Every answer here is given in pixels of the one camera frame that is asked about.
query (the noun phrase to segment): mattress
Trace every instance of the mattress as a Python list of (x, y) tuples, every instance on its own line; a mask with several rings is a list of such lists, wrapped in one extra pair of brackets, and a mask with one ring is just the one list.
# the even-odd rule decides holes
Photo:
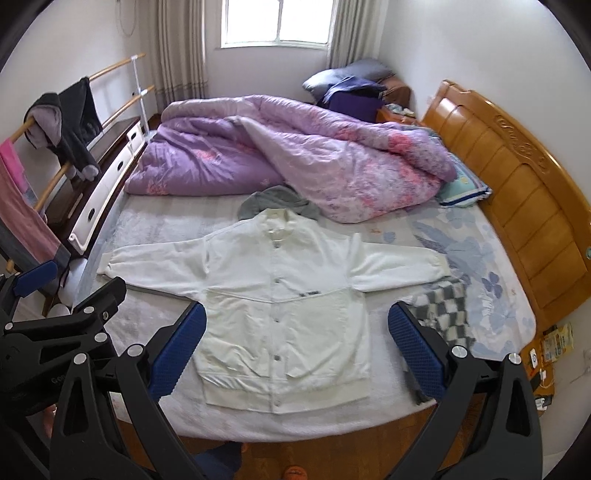
[[(236, 222), (246, 196), (127, 198), (108, 241), (110, 251), (125, 245), (198, 238)], [(476, 342), (474, 356), (502, 359), (520, 351), (535, 334), (534, 314), (517, 275), (490, 223), (477, 206), (444, 209), (435, 201), (391, 212), (357, 224), (321, 218), (322, 227), (359, 232), (366, 242), (427, 247), (445, 253), (452, 274), (466, 283), (467, 315)], [(106, 282), (96, 277), (93, 289)], [(387, 313), (397, 300), (428, 286), (366, 295), (372, 342), (370, 396), (324, 410), (276, 415), (207, 405), (201, 380), (189, 362), (172, 395), (160, 406), (177, 434), (215, 440), (283, 442), (342, 434), (387, 423), (430, 404), (417, 406), (404, 383), (402, 357), (387, 328)], [(119, 312), (107, 324), (118, 353), (146, 343), (170, 325), (188, 301), (128, 289)], [(122, 399), (113, 395), (120, 419), (129, 421)]]

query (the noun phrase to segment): purple comforter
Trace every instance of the purple comforter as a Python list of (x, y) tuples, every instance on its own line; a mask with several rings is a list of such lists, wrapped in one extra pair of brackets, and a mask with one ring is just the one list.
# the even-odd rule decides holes
[(354, 223), (423, 203), (456, 175), (423, 130), (284, 98), (176, 102), (162, 121), (128, 193), (252, 193), (285, 180), (328, 218)]

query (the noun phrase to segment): jacket sleeve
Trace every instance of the jacket sleeve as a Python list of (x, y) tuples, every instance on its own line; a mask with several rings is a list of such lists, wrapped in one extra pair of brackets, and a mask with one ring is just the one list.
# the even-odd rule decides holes
[(387, 290), (436, 281), (450, 275), (445, 255), (420, 247), (372, 244), (351, 237), (349, 281), (359, 291)]
[(98, 274), (198, 300), (207, 277), (207, 237), (117, 248), (102, 256)]

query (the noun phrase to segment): black and white checkered fabric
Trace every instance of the black and white checkered fabric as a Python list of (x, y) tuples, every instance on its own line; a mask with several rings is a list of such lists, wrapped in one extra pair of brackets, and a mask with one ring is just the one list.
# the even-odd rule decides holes
[(433, 289), (414, 297), (409, 310), (421, 323), (438, 331), (449, 346), (470, 348), (474, 336), (466, 314), (466, 286), (458, 278), (446, 277)]

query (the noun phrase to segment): window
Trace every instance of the window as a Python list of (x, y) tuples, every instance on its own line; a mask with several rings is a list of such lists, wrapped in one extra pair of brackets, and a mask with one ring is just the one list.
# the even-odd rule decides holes
[(226, 0), (222, 47), (325, 46), (335, 0)]

